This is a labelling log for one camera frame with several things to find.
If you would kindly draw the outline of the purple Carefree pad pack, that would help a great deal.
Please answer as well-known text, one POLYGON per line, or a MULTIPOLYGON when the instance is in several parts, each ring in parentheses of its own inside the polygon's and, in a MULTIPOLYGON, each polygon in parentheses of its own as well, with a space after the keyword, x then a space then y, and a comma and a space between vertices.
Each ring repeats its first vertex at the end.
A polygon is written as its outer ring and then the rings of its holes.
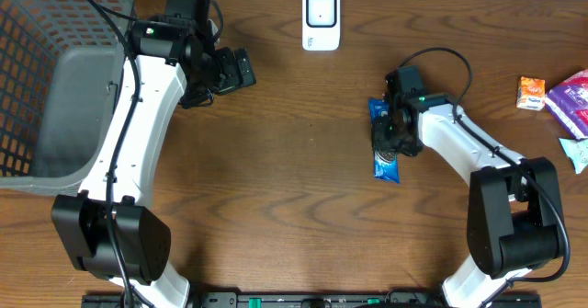
POLYGON ((552 87, 547 92, 546 106, 574 139, 586 139, 587 70, 573 74, 552 87))

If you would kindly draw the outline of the orange tissue packet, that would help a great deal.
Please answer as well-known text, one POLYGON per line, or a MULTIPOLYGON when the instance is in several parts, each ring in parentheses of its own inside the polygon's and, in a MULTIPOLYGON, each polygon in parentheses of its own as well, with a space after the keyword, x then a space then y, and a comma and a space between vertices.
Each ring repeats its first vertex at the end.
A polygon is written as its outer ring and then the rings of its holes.
POLYGON ((521 109, 540 111, 545 107, 545 81, 521 76, 518 82, 516 106, 521 109))

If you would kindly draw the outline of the blue biscuit packet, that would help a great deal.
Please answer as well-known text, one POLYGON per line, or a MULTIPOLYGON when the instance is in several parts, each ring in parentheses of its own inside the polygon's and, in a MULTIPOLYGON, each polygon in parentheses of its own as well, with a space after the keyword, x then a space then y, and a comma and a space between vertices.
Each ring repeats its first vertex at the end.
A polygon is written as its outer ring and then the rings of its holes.
MULTIPOLYGON (((388 114, 388 103, 382 99, 370 98, 368 100, 368 108, 370 114, 370 129, 374 130, 376 120, 383 118, 388 114)), ((378 152, 375 148, 372 148, 372 151, 374 159, 374 178, 400 184, 401 179, 396 155, 378 152)))

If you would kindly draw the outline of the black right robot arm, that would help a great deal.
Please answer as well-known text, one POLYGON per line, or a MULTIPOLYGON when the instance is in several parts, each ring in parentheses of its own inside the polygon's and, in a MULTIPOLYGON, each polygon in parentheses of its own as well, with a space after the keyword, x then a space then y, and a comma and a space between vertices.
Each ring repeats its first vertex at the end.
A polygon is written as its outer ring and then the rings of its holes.
POLYGON ((431 94, 418 69, 387 74, 385 114, 372 125, 372 148, 386 156, 436 151, 469 188, 469 256, 442 284, 450 307, 488 307, 530 272, 560 259, 549 282, 570 262, 558 174, 545 157, 528 159, 495 141, 445 93, 431 94))

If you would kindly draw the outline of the mint green wipes packet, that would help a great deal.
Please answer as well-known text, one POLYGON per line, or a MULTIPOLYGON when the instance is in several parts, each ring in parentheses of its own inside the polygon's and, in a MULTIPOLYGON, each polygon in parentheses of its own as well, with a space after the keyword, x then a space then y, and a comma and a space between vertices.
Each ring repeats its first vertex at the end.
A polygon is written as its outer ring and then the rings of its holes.
POLYGON ((587 139, 573 140, 560 138, 560 145, 564 153, 571 160, 576 175, 579 175, 587 167, 587 143, 587 139))

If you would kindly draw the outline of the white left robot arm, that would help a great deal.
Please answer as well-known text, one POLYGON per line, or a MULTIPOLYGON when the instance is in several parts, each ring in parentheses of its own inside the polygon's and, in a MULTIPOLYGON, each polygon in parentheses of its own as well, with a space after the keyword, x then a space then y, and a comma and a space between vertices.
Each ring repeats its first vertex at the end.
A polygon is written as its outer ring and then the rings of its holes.
POLYGON ((125 54, 107 134, 75 195, 58 195, 51 219, 74 268, 123 288, 125 307, 186 307, 190 283, 172 266, 170 228, 152 210, 153 181, 176 108, 210 106, 253 86, 246 49, 219 46, 214 0, 167 0, 117 37, 125 54))

